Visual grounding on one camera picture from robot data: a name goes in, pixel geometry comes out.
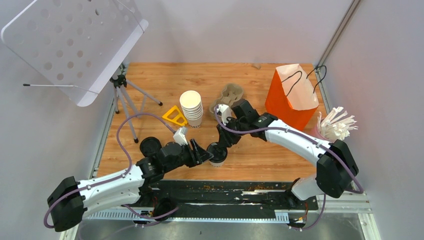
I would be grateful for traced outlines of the black coffee cup lid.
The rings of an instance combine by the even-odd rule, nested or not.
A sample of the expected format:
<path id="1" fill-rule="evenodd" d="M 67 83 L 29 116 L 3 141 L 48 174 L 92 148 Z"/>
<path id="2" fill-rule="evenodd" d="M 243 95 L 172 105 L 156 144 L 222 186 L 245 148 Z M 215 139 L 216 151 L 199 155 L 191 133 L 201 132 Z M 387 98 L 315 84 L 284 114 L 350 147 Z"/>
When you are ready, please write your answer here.
<path id="1" fill-rule="evenodd" d="M 226 160 L 228 156 L 227 148 L 219 146 L 217 142 L 211 143 L 207 147 L 207 151 L 214 155 L 214 157 L 212 158 L 214 160 Z"/>

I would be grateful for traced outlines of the single white paper cup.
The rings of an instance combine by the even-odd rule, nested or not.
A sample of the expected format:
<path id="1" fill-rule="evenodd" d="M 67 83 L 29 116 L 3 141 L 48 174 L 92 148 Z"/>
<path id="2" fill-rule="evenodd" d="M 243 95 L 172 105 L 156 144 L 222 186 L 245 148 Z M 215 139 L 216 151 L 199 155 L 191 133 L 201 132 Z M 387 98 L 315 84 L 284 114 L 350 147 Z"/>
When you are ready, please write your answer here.
<path id="1" fill-rule="evenodd" d="M 221 167 L 224 163 L 225 160 L 216 160 L 216 159 L 210 159 L 209 163 L 213 166 L 213 167 Z"/>

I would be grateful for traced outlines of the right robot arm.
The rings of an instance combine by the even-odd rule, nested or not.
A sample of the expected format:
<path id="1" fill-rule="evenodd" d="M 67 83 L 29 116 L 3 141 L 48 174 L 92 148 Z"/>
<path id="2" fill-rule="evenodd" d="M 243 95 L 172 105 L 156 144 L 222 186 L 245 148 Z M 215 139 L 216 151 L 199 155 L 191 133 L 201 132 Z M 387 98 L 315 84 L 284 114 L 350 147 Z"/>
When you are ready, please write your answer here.
<path id="1" fill-rule="evenodd" d="M 285 201 L 292 209 L 298 209 L 308 198 L 318 195 L 338 199 L 352 182 L 359 183 L 358 166 L 342 140 L 323 140 L 289 126 L 273 114 L 259 114 L 243 98 L 233 106 L 217 104 L 213 111 L 218 121 L 220 148 L 230 148 L 242 136 L 251 135 L 282 146 L 315 167 L 314 174 L 294 180 L 286 190 Z"/>

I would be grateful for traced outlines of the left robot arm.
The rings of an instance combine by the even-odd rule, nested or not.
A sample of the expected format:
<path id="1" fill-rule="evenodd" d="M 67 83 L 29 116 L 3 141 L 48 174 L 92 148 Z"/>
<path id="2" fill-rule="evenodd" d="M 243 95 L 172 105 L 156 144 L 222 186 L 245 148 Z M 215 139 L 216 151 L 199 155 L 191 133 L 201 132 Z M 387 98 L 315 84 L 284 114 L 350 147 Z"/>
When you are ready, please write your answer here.
<path id="1" fill-rule="evenodd" d="M 63 232 L 105 209 L 136 202 L 149 206 L 153 201 L 153 193 L 147 189 L 150 184 L 179 167 L 196 167 L 214 157 L 194 139 L 189 144 L 149 143 L 143 156 L 136 164 L 103 177 L 79 181 L 74 176 L 64 178 L 47 198 L 44 225 Z"/>

